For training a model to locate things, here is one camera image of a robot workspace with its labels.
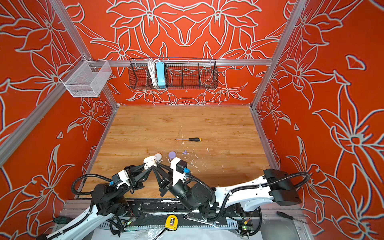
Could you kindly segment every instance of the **dark green handle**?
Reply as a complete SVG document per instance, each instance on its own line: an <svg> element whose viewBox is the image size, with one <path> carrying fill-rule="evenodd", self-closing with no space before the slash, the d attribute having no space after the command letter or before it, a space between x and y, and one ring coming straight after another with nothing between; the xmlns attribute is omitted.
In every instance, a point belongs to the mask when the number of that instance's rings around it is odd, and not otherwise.
<svg viewBox="0 0 384 240"><path fill-rule="evenodd" d="M188 141L191 141L191 142L200 142L200 141L201 141L201 138L199 138L199 137L189 138Z"/></svg>
<svg viewBox="0 0 384 240"><path fill-rule="evenodd" d="M277 215L279 215L279 216L281 216L283 218L288 218L288 219L293 220L293 216L289 216L288 214L285 214L283 212L276 212L276 213L277 213Z"/></svg>

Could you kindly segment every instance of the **wrench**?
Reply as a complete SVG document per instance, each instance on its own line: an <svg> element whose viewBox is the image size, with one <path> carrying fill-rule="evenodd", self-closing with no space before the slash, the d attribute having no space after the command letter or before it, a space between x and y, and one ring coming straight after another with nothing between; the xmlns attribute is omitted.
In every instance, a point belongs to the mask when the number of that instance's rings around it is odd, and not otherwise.
<svg viewBox="0 0 384 240"><path fill-rule="evenodd" d="M214 223L205 222L205 221L202 220L202 219L195 218L195 217L190 217L190 216L188 216L187 214L184 215L184 219L185 219L185 220L195 221L195 222L205 223L205 224L208 224L208 225L213 226L214 228L219 228L218 226L216 226L216 223L218 223L218 221L214 221Z"/></svg>

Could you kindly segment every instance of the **black wire basket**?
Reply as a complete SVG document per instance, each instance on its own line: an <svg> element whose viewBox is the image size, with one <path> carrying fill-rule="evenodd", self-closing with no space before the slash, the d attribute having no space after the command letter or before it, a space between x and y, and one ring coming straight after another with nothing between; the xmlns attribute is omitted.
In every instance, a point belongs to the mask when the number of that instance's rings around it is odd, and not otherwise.
<svg viewBox="0 0 384 240"><path fill-rule="evenodd" d="M154 86L148 61L164 63L165 85ZM131 58L129 85L133 89L215 89L218 73L215 59L201 58Z"/></svg>

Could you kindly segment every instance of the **screwdriver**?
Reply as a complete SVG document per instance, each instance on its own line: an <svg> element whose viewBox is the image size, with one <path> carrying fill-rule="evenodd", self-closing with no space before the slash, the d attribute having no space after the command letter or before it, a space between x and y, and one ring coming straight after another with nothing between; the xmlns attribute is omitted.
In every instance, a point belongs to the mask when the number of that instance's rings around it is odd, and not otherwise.
<svg viewBox="0 0 384 240"><path fill-rule="evenodd" d="M281 217L283 217L283 218L288 218L288 219L291 219L291 220L296 220L296 221L299 221L299 222L308 224L308 223L306 223L306 222L304 222L304 221L301 221L301 220L298 220L298 219L296 219L296 218L293 218L293 216L289 216L288 214L285 214L285 213L283 213L283 212L276 212L276 213L277 213L277 215L279 215L279 216L281 216Z"/></svg>
<svg viewBox="0 0 384 240"><path fill-rule="evenodd" d="M183 140L183 141L190 141L190 142L200 142L201 138L195 137L195 138L188 138L188 139L175 139L175 140Z"/></svg>

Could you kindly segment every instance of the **basket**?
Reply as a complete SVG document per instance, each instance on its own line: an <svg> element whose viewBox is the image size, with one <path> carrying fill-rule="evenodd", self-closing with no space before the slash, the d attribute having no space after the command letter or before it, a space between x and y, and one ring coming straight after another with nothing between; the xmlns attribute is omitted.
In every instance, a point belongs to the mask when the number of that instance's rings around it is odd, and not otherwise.
<svg viewBox="0 0 384 240"><path fill-rule="evenodd" d="M165 86L153 86L148 61L157 58L131 58L129 85L133 89L215 89L218 72L215 59L164 58Z"/></svg>
<svg viewBox="0 0 384 240"><path fill-rule="evenodd" d="M87 61L81 61L79 67L63 84L73 97L95 98L100 95L111 74L108 61L105 61L99 70L91 69Z"/></svg>

